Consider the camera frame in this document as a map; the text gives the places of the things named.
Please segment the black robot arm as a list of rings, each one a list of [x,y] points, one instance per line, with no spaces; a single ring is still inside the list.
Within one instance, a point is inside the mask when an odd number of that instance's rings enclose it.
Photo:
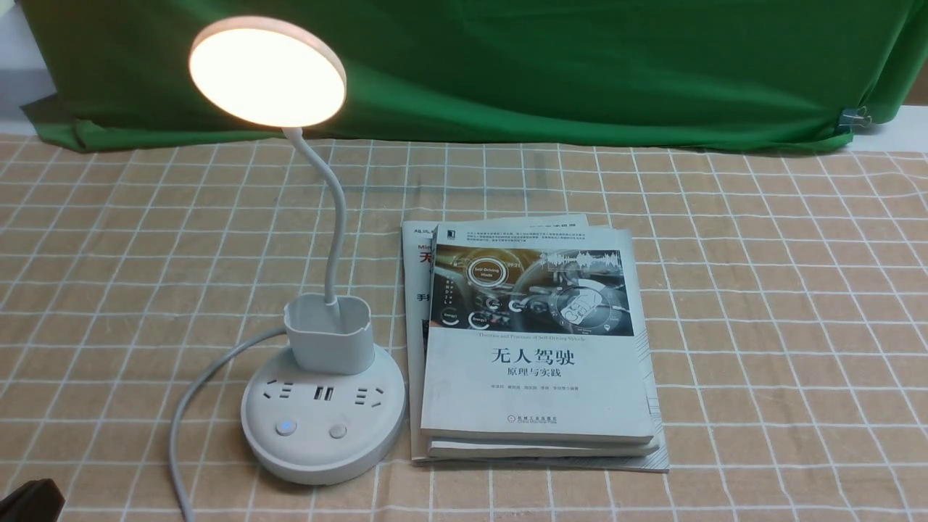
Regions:
[[[57,521],[65,505],[59,486],[50,478],[30,480],[1,502],[1,521]]]

